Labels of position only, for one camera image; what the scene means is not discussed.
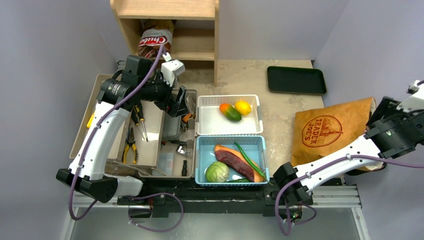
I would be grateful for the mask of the brown Trader Joe's bag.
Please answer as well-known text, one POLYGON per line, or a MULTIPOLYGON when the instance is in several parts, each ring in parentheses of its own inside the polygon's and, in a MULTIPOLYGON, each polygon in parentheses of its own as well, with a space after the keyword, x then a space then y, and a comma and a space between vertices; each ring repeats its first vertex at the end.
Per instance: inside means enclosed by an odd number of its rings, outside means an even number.
POLYGON ((376 109, 368 97, 295 114, 291 165, 319 160, 352 143, 367 130, 376 109))

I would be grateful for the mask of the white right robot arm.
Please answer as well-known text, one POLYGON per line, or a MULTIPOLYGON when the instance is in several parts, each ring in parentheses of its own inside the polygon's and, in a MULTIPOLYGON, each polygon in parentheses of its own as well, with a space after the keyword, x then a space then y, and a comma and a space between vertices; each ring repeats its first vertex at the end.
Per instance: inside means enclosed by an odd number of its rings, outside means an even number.
POLYGON ((309 199, 314 188, 363 166, 384 162, 422 169, 423 164, 395 161, 424 143, 424 98, 414 93, 400 102, 384 97, 371 115, 368 130, 346 147, 311 163, 281 165, 273 175, 280 190, 274 206, 298 205, 309 199))

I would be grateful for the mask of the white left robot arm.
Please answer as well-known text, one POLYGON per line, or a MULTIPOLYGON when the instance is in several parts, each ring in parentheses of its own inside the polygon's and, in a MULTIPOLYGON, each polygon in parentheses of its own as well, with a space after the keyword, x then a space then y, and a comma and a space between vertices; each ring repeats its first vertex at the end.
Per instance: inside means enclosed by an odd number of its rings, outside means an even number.
POLYGON ((155 71, 158 60, 129 55, 124 69, 101 84, 90 128, 69 167, 57 171, 58 181, 101 203, 119 196, 129 196, 138 205, 148 201, 149 191, 141 180, 105 174, 105 167, 116 136, 134 105, 154 102, 171 117, 189 113, 186 88, 182 86, 176 96, 172 94, 185 65, 172 60, 168 53, 163 57, 160 70, 155 71))

